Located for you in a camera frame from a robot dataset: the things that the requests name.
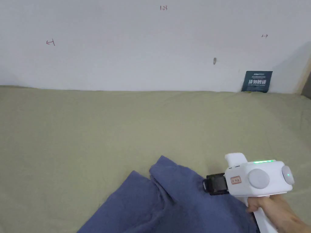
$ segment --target white wall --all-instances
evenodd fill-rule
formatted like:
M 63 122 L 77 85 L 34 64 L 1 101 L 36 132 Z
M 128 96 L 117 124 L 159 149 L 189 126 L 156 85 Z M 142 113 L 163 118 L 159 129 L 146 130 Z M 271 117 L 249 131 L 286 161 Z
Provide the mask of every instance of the white wall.
M 310 0 L 1 0 L 0 85 L 240 91 L 247 70 L 272 70 L 270 92 L 293 93 L 310 13 Z

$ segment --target label sticker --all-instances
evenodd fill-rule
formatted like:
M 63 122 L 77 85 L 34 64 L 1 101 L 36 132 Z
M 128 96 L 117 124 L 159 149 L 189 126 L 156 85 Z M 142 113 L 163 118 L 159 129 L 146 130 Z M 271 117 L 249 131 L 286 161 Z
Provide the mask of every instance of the label sticker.
M 232 178 L 230 178 L 230 180 L 231 180 L 231 183 L 232 183 L 233 185 L 239 184 L 239 183 L 242 182 L 242 181 L 241 181 L 241 177 L 239 177 L 239 176 L 232 177 Z

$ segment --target round button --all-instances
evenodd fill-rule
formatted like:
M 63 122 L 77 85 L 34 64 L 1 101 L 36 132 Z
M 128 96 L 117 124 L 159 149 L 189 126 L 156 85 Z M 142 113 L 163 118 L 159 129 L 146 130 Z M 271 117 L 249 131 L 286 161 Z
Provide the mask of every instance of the round button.
M 282 167 L 282 173 L 286 183 L 288 183 L 289 185 L 293 185 L 295 183 L 293 174 L 291 173 L 289 166 L 284 165 Z
M 248 174 L 248 180 L 254 188 L 264 189 L 269 185 L 269 175 L 261 169 L 253 169 Z

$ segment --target dark blue sign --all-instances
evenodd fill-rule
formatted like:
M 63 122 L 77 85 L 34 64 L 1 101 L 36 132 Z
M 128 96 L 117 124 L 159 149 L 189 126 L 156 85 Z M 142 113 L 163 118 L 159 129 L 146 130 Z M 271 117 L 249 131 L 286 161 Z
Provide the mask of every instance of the dark blue sign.
M 271 76 L 272 71 L 247 71 L 242 91 L 260 91 L 267 93 Z

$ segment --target white handheld device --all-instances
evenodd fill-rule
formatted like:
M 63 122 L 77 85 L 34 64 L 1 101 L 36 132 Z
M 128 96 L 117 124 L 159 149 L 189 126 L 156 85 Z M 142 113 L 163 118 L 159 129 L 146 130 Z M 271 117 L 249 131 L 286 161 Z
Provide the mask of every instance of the white handheld device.
M 287 193 L 293 189 L 294 178 L 291 170 L 282 161 L 265 160 L 248 162 L 242 153 L 226 154 L 229 167 L 225 173 L 209 175 L 203 181 L 203 188 L 211 195 L 230 193 L 235 197 L 262 197 Z M 226 190 L 218 187 L 224 177 Z M 254 212 L 261 233 L 277 233 L 277 229 L 261 208 Z

